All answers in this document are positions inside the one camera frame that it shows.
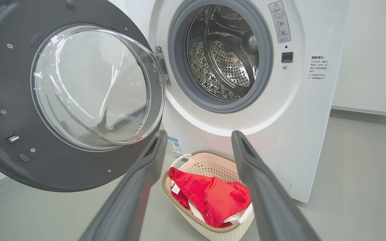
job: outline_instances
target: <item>white wall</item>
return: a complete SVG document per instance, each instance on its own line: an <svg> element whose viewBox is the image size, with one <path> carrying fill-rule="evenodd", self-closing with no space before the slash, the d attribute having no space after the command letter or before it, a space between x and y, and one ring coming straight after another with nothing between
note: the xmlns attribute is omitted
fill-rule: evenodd
<svg viewBox="0 0 386 241"><path fill-rule="evenodd" d="M386 114L386 1L350 1L333 105Z"/></svg>

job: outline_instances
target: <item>white machine body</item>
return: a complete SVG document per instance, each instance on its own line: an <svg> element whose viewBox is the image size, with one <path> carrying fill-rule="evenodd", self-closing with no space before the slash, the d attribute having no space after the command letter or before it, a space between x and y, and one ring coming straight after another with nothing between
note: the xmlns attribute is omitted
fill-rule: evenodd
<svg viewBox="0 0 386 241"><path fill-rule="evenodd" d="M152 49L163 46L165 56L170 24L183 2L163 0L153 6L149 43ZM183 154L213 150L232 155L231 132L242 131L290 196L306 203L336 87L347 0L284 0L291 41L283 43L278 42L269 7L275 2L251 3L268 25L274 52L271 76L261 96L234 113L207 111L184 94L166 60L172 85L166 89L163 124ZM130 14L131 4L126 6L130 17L138 21ZM281 62L281 54L287 51L294 52L292 63Z"/></svg>

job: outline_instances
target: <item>plastic laundry basket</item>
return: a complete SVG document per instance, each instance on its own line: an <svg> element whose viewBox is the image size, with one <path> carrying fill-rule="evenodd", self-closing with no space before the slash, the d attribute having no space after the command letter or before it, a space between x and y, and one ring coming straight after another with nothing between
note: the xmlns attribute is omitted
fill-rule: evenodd
<svg viewBox="0 0 386 241"><path fill-rule="evenodd" d="M235 161L229 157L217 154L212 151L197 151L189 155L178 157L171 165L175 166L184 158L190 158L180 171L199 174L208 177L219 177L226 182L239 182L244 185L238 176ZM181 215L201 234L211 241L239 241L244 236L254 219L253 205L250 204L241 219L227 228L215 228L196 218L189 210L185 209L171 195L171 180L168 172L162 179L162 188L167 197L174 203Z"/></svg>

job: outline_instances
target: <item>basket handle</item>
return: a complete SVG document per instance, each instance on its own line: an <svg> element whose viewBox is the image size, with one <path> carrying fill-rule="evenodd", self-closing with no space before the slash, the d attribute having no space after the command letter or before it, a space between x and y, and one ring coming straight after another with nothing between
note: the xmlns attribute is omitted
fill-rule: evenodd
<svg viewBox="0 0 386 241"><path fill-rule="evenodd" d="M190 160L193 159L193 156L191 154L187 154L187 155L182 155L181 157L178 157L170 166L171 167L174 167L177 163L179 163L182 159L186 158L186 157L190 157Z"/></svg>

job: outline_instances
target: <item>clothing tag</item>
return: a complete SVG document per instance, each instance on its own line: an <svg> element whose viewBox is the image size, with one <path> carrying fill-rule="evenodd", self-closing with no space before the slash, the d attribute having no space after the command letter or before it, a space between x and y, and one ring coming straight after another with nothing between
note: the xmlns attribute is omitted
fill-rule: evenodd
<svg viewBox="0 0 386 241"><path fill-rule="evenodd" d="M178 140L170 136L168 136L168 139L171 144L172 152L178 156L182 156L183 153L181 152L180 143L178 143Z"/></svg>
<svg viewBox="0 0 386 241"><path fill-rule="evenodd" d="M175 192L175 194L178 194L180 192L180 190L181 189L176 184L171 189L171 191Z"/></svg>

